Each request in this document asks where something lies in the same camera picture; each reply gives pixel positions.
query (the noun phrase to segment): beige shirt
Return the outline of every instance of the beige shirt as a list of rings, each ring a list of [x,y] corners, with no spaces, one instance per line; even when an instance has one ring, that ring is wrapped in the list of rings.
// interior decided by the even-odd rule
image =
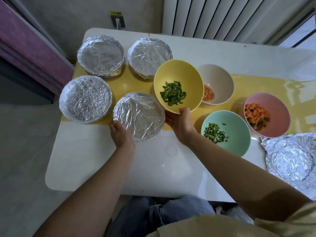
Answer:
[[[255,219],[252,225],[225,215],[202,214],[165,225],[147,235],[167,236],[316,237],[316,202],[304,205],[284,222]]]

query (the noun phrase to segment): white bowl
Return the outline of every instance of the white bowl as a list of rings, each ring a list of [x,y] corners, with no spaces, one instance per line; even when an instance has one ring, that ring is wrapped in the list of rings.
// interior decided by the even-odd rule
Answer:
[[[227,102],[234,93],[234,81],[230,74],[223,68],[206,64],[197,68],[204,85],[212,89],[215,98],[210,101],[202,101],[209,105],[220,105]]]

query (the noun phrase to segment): pink bowl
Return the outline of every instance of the pink bowl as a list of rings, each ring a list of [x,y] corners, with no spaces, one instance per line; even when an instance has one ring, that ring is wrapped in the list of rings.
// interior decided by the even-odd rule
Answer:
[[[270,122],[261,131],[255,131],[245,116],[245,106],[256,103],[265,108],[271,115]],[[268,138],[275,138],[284,135],[290,127],[290,113],[285,104],[275,96],[268,93],[255,93],[249,96],[240,110],[239,115],[246,121],[252,135],[259,135]]]

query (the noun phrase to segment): hand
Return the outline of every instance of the hand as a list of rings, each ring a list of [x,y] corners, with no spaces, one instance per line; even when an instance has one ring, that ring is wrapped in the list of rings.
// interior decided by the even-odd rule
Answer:
[[[111,137],[116,148],[127,147],[132,151],[136,150],[136,145],[132,134],[122,126],[119,121],[110,123]]]
[[[179,111],[181,113],[179,115],[166,111],[165,122],[173,129],[178,140],[187,146],[191,136],[197,132],[193,127],[190,109],[188,107],[179,108]]]

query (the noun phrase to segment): person's left hand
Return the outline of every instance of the person's left hand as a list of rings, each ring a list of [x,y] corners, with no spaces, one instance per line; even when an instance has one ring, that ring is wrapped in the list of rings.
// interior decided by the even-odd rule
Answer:
[[[132,134],[119,121],[111,122],[110,130],[116,148],[127,147],[132,151],[136,150]]]

